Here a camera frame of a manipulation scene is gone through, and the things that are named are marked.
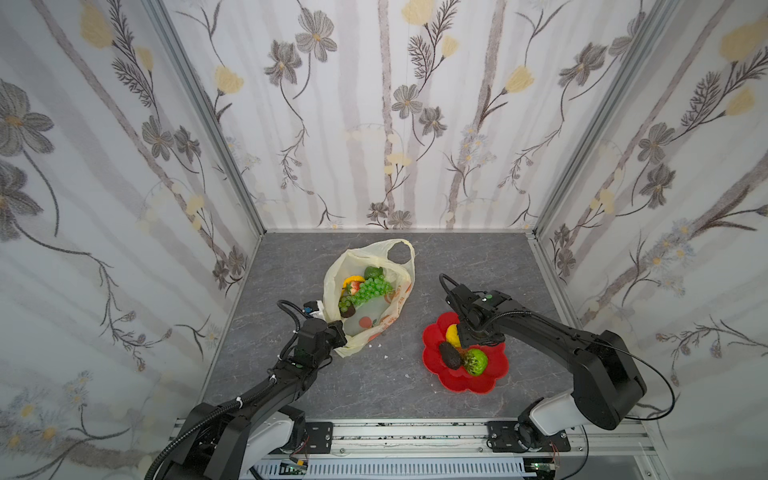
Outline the yellow fake lemon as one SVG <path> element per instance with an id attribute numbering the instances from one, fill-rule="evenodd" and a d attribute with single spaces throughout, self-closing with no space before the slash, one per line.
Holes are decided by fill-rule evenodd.
<path id="1" fill-rule="evenodd" d="M 458 334 L 458 325 L 457 324 L 451 324 L 445 331 L 445 339 L 446 341 L 456 350 L 461 351 L 462 346 Z"/>

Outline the red flower-shaped plate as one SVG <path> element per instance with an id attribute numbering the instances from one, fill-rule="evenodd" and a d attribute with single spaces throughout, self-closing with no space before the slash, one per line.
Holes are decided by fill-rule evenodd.
<path id="1" fill-rule="evenodd" d="M 458 315 L 447 312 L 424 329 L 422 362 L 452 392 L 488 394 L 509 371 L 505 344 L 464 348 L 458 324 Z"/>

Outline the green bumpy fake fruit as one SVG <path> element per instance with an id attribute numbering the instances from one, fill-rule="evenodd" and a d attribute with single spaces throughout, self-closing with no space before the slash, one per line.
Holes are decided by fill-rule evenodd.
<path id="1" fill-rule="evenodd" d="M 488 368 L 488 364 L 488 356 L 480 349 L 472 348 L 464 353 L 463 368 L 473 377 L 481 376 Z"/>

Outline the dark fake avocado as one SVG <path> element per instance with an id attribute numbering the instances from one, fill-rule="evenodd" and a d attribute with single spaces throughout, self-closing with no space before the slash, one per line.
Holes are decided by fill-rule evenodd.
<path id="1" fill-rule="evenodd" d="M 440 358 L 444 365 L 451 370 L 459 370 L 463 366 L 461 353 L 448 341 L 442 342 L 438 347 Z"/>

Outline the yellow plastic bag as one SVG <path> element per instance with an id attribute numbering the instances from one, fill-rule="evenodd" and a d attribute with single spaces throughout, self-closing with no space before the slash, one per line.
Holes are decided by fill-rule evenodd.
<path id="1" fill-rule="evenodd" d="M 321 312 L 340 322 L 342 358 L 363 350 L 400 317 L 415 284 L 415 250 L 405 239 L 388 239 L 346 250 L 327 270 Z"/>

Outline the green fake grapes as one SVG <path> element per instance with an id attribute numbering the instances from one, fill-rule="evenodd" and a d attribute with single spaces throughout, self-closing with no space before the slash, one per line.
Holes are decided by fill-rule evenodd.
<path id="1" fill-rule="evenodd" d="M 343 316 L 351 316 L 355 310 L 369 301 L 384 297 L 394 291 L 393 286 L 384 277 L 361 282 L 361 288 L 356 295 L 348 293 L 348 287 L 341 290 L 338 307 Z"/>

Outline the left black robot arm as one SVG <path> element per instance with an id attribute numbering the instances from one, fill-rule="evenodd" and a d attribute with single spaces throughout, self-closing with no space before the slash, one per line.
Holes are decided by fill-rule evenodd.
<path id="1" fill-rule="evenodd" d="M 331 352 L 346 343 L 342 322 L 308 317 L 264 381 L 217 406 L 195 406 L 145 477 L 239 478 L 246 468 L 246 450 L 255 429 L 305 394 Z"/>

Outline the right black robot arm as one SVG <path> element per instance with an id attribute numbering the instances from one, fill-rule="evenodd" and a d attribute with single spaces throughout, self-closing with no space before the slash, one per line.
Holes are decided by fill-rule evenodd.
<path id="1" fill-rule="evenodd" d="M 458 315 L 463 349 L 497 346 L 511 337 L 546 354 L 572 375 L 572 387 L 530 404 L 502 434 L 515 453 L 539 451 L 569 428 L 616 429 L 647 393 L 646 383 L 623 339 L 594 334 L 538 314 L 496 290 L 473 291 L 439 276 L 446 303 Z"/>

